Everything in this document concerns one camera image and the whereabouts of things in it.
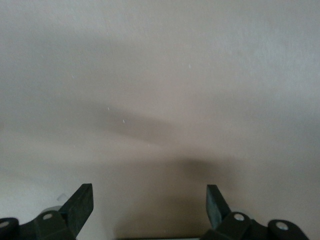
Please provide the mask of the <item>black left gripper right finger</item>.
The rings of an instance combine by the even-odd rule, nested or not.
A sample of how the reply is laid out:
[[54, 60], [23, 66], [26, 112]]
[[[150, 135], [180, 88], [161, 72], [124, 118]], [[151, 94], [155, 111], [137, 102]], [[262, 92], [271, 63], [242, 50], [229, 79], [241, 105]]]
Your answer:
[[201, 240], [309, 240], [290, 221], [274, 219], [264, 226], [242, 212], [231, 211], [217, 185], [206, 187], [206, 213], [211, 228]]

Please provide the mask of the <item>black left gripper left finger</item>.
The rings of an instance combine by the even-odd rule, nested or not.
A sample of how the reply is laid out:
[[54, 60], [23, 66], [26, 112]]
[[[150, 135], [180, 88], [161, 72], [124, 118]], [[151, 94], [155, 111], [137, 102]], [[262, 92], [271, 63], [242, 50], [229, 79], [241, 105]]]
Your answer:
[[93, 185], [84, 183], [64, 205], [25, 224], [15, 217], [0, 218], [0, 240], [77, 240], [93, 209]]

